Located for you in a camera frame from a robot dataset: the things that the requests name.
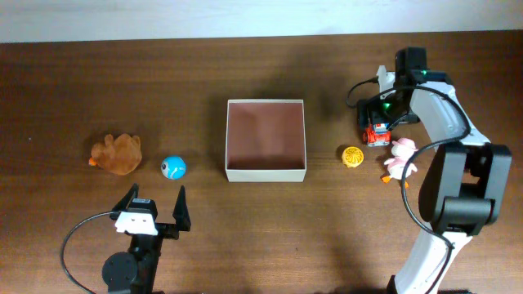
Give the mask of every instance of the yellow wheel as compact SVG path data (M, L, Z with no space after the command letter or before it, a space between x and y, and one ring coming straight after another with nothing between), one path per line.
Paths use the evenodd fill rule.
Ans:
M363 162L363 152L357 147L343 150L342 161L347 167L357 167Z

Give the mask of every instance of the white box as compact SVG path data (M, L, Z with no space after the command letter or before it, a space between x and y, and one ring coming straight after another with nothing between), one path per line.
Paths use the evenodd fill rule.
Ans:
M302 182L306 169L303 100L228 101L229 182Z

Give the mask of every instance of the toy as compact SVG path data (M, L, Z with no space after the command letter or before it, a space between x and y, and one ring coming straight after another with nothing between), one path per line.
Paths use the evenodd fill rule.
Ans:
M89 165L99 166L115 175L127 175L140 164L140 137L122 134L115 140L109 134L105 136L104 143L92 146L91 156Z
M186 163L177 156L170 156L162 161L162 173L171 180L178 180L183 177L187 171Z
M387 146L391 142L391 132L387 130L388 123L370 125L363 133L363 142L369 147Z
M382 181L384 183L388 183L391 178L401 180L401 175L403 173L403 169L405 168L405 164L407 163L407 160L414 154L414 152L418 151L416 149L416 145L414 144L414 141L407 139L407 138L400 138L398 141L392 141L392 155L394 155L394 158L389 158L385 161L385 165L387 166L387 170L389 171L388 176L383 176ZM410 176L410 173L412 171L418 171L416 166L413 164L410 164L409 169L407 170L407 175ZM405 188L408 188L409 184L405 182Z
M357 167L363 159L363 152L358 147L347 147L343 150L342 161L347 167Z

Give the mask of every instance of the blue toy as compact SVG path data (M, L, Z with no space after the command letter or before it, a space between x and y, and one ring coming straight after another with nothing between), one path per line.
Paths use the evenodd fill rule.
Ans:
M169 156L163 160L161 169L166 178L178 180L185 175L187 166L181 158L177 156Z

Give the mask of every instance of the red toy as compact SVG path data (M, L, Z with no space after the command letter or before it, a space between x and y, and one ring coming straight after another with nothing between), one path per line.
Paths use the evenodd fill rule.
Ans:
M388 123L369 125L363 133L363 142L369 146L387 146L391 143L391 132L387 130Z

